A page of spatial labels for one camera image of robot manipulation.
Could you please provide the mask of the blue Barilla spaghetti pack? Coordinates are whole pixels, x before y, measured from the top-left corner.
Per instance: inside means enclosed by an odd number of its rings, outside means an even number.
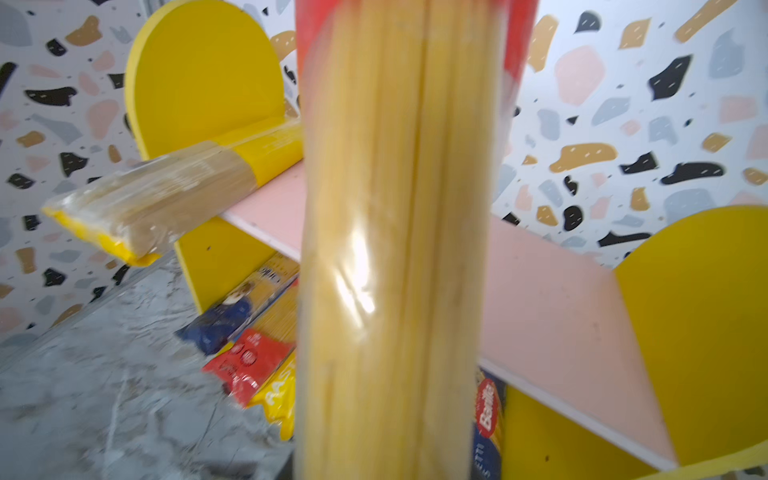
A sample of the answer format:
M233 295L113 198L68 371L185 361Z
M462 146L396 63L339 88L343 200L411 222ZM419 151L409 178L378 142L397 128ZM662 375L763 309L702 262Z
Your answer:
M478 367L472 443L471 479L502 478L506 385Z

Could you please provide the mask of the yellow Pastatime bag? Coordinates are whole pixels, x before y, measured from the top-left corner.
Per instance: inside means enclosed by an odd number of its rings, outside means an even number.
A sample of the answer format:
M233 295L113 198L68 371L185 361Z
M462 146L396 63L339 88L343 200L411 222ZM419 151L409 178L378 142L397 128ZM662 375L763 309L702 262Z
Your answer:
M278 427L280 440L289 441L294 436L295 405L296 352L293 351L253 396L248 407L260 407L266 421Z

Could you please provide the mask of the yellow top spaghetti bag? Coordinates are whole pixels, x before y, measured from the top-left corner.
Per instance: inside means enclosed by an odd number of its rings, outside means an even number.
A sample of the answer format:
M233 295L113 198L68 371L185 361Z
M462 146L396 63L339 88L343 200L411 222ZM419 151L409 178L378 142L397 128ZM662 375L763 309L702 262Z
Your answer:
M299 120L270 118L104 176L42 211L78 239L146 267L302 157Z

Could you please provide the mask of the red black-label spaghetti bag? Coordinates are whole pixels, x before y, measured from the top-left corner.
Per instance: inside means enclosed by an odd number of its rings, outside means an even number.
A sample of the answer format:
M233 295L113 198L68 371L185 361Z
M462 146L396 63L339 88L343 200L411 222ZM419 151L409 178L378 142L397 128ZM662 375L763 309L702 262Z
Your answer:
M295 349L299 282L288 288L202 368L246 407Z

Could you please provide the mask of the dark blue Anko pasta bag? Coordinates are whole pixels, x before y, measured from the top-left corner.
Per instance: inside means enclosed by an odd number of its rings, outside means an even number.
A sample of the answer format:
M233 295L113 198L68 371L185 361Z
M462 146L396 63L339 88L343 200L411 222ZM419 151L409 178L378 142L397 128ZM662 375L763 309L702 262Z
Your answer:
M299 264L273 254L223 300L175 332L206 356L218 353L288 288L299 274Z

